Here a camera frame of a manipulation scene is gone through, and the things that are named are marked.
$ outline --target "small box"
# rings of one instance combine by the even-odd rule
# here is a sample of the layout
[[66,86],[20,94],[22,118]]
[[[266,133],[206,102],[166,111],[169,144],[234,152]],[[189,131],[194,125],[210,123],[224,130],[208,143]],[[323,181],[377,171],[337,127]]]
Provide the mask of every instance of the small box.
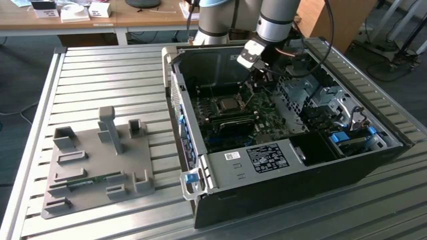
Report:
[[65,5],[60,9],[60,21],[61,23],[72,23],[89,21],[88,9],[80,5]]
[[57,18],[60,16],[53,1],[32,1],[30,5],[37,18]]
[[93,18],[109,18],[112,14],[110,4],[108,2],[92,2],[88,7],[88,14]]

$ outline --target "blue latch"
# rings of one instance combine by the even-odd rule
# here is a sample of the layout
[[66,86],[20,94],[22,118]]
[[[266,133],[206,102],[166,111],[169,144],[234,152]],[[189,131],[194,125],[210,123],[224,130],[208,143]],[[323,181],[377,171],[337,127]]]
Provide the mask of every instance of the blue latch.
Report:
[[184,122],[185,122],[185,119],[184,119],[184,114],[181,114],[180,116],[178,116],[178,124],[182,124]]
[[369,126],[369,127],[367,128],[367,130],[368,130],[368,132],[371,133],[371,135],[376,134],[376,129],[375,129],[375,127]]
[[184,180],[185,180],[185,183],[186,183],[186,184],[192,184],[192,183],[198,182],[198,175],[197,175],[197,173],[188,173],[188,174],[184,176]]
[[335,132],[331,136],[332,140],[335,143],[343,142],[349,140],[349,137],[347,136],[347,133],[340,131],[340,132]]

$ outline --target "barcode label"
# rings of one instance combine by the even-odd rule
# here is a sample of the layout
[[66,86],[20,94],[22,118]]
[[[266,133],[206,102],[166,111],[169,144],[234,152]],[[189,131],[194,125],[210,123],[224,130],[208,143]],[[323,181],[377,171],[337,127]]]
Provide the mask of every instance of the barcode label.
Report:
[[238,154],[237,151],[225,153],[224,156],[225,156],[225,160],[226,160],[226,161],[228,161],[228,160],[232,160],[232,159],[238,159],[238,158],[240,158],[240,154]]
[[94,23],[93,27],[106,27],[106,26],[113,26],[112,23]]

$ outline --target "white cable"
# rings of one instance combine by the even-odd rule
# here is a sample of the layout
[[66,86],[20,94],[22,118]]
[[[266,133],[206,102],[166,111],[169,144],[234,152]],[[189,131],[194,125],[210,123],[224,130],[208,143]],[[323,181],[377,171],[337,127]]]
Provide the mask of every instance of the white cable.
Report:
[[0,112],[0,116],[10,116],[18,114],[21,118],[32,125],[32,121],[29,121],[29,119],[24,116],[22,112],[25,112],[30,107],[36,106],[37,104],[38,102],[34,102],[33,104],[28,105],[20,111],[16,112]]

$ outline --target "desk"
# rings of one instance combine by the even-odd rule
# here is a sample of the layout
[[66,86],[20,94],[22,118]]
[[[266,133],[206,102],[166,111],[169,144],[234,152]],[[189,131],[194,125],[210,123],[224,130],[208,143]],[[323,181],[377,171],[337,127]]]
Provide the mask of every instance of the desk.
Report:
[[[109,0],[109,3],[109,18],[92,17],[90,21],[61,23],[58,17],[37,18],[26,11],[28,7],[17,7],[10,0],[1,0],[0,37],[116,33],[118,45],[126,45],[126,32],[186,29],[178,0],[161,0],[158,6],[158,11],[176,13],[150,12],[149,9],[137,12],[124,0]],[[190,22],[189,29],[197,29],[197,21]]]
[[[138,9],[116,0],[116,34],[118,45],[126,45],[126,32],[185,30],[186,20],[180,9],[180,0],[161,0],[158,7]],[[197,29],[198,21],[192,21],[189,29]]]

